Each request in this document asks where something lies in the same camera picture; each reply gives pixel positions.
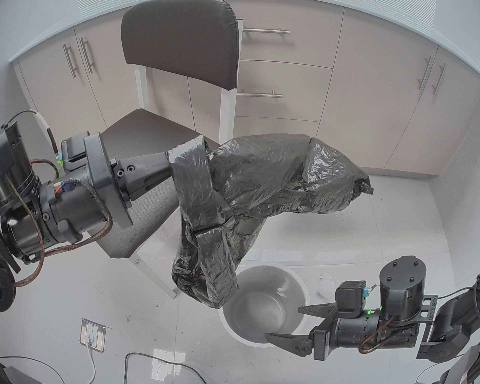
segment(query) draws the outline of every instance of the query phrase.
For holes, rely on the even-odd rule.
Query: chair backrest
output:
[[[224,0],[149,0],[131,7],[121,25],[129,64],[237,87],[239,31]]]

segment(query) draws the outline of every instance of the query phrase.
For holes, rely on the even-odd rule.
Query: chair seat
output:
[[[145,109],[136,109],[102,133],[108,157],[117,160],[165,152],[196,136],[198,133],[190,128]],[[177,192],[172,178],[169,178],[132,202],[132,207],[129,208],[132,227],[121,229],[114,223],[110,233],[97,242],[110,257],[130,257],[178,205]],[[90,235],[97,230],[98,228],[89,231]]]

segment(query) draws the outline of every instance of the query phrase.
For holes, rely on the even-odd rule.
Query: silver bar handle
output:
[[[440,77],[438,78],[437,85],[432,85],[434,95],[438,92],[438,88],[440,87],[440,83],[442,82],[442,79],[444,78],[444,73],[445,73],[445,68],[446,67],[447,67],[447,63],[444,63],[443,66],[442,65],[440,66],[440,68],[442,68],[442,73],[440,74]]]
[[[259,32],[259,33],[278,33],[280,35],[290,35],[290,31],[284,29],[262,29],[262,28],[243,28],[243,32]]]
[[[423,77],[421,79],[418,79],[418,81],[420,82],[419,89],[423,88],[423,82],[426,80],[425,78],[428,78],[427,72],[428,72],[428,68],[430,67],[430,62],[432,61],[432,56],[430,55],[430,57],[428,59],[425,58],[425,60],[427,61],[427,67],[425,68],[425,72],[423,73]]]
[[[272,93],[248,93],[248,92],[245,92],[244,89],[242,89],[241,92],[237,92],[237,96],[276,97],[276,98],[282,98],[283,97],[282,94],[279,94],[275,91],[272,91]]]
[[[80,38],[80,45],[82,46],[82,51],[84,52],[84,57],[85,57],[85,61],[87,63],[88,71],[90,72],[90,74],[93,74],[92,67],[93,67],[94,63],[90,62],[90,59],[88,58],[87,48],[85,47],[85,45],[87,45],[87,44],[88,44],[88,40],[84,40],[84,38],[81,37]]]
[[[78,68],[73,66],[72,59],[70,58],[68,50],[72,50],[72,47],[67,47],[66,44],[63,44],[63,52],[65,52],[65,57],[67,58],[67,63],[68,63],[68,66],[70,67],[70,72],[72,73],[73,78],[75,78],[77,77],[75,72],[78,71]]]

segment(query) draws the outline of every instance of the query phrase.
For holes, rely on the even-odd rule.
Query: outlet cover plate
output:
[[[95,323],[91,320],[82,319],[82,331],[80,333],[80,344],[82,344],[84,346],[87,345],[86,344],[86,341],[87,341],[86,333],[87,333],[87,325],[88,324],[92,324],[92,325],[98,327],[98,337],[97,337],[97,341],[96,341],[96,347],[91,346],[90,348],[94,349],[98,352],[103,352],[103,348],[105,346],[105,332],[107,331],[107,327],[105,327],[104,325]]]

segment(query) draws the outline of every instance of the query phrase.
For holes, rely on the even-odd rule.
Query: drawer handle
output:
[[[85,61],[87,62],[88,71],[90,72],[90,74],[93,74],[92,67],[93,67],[94,63],[91,63],[90,59],[88,58],[87,48],[85,47],[85,45],[87,45],[87,44],[88,44],[88,40],[84,40],[84,38],[81,37],[80,38],[80,45],[82,46],[82,51],[84,52]]]
[[[244,89],[241,90],[241,92],[237,92],[237,96],[250,96],[250,97],[276,97],[276,98],[282,98],[283,95],[280,93],[277,93],[275,91],[272,91],[272,93],[248,93],[245,92]]]
[[[75,72],[78,71],[78,68],[73,66],[72,59],[70,58],[68,50],[72,50],[72,47],[67,47],[66,44],[63,44],[63,52],[65,52],[65,57],[67,58],[67,63],[68,63],[68,66],[70,67],[70,72],[72,73],[73,78],[75,78],[77,77]]]
[[[262,29],[262,28],[244,28],[243,32],[260,32],[260,33],[278,33],[280,35],[290,35],[290,31],[284,29]]]
[[[425,58],[425,60],[427,61],[427,67],[425,68],[425,72],[423,73],[423,77],[421,79],[418,79],[419,82],[420,82],[419,89],[423,88],[423,82],[425,81],[425,77],[428,78],[427,71],[428,71],[428,68],[430,67],[430,62],[432,61],[432,56],[430,55],[430,58],[429,59]]]
[[[440,77],[438,78],[437,85],[432,85],[434,95],[437,93],[438,88],[440,87],[440,83],[442,82],[442,79],[444,78],[444,73],[445,73],[445,68],[446,67],[447,67],[447,63],[444,63],[443,66],[440,66],[440,68],[442,68],[442,73],[440,74]]]

